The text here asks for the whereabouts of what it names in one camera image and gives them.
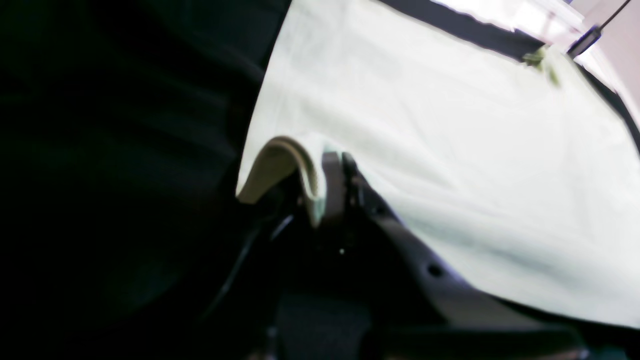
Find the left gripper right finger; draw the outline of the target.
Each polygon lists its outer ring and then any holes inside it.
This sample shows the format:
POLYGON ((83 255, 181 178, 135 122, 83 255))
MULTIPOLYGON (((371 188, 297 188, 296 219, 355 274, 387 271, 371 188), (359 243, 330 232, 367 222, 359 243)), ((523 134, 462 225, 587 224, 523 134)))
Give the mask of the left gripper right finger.
POLYGON ((342 155, 349 209, 381 233, 399 257, 423 300, 448 326, 469 330, 541 330, 542 323, 524 316, 470 285, 434 250, 408 230, 390 205, 370 186, 350 153, 342 155))

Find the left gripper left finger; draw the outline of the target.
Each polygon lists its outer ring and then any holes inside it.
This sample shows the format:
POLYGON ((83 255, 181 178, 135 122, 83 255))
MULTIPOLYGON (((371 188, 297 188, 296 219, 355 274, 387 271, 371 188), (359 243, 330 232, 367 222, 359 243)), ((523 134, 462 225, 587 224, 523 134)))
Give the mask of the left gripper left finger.
POLYGON ((338 153, 322 156, 322 170, 326 180, 326 200, 320 223, 323 243, 332 251, 343 251, 343 222, 346 213, 346 179, 338 153))

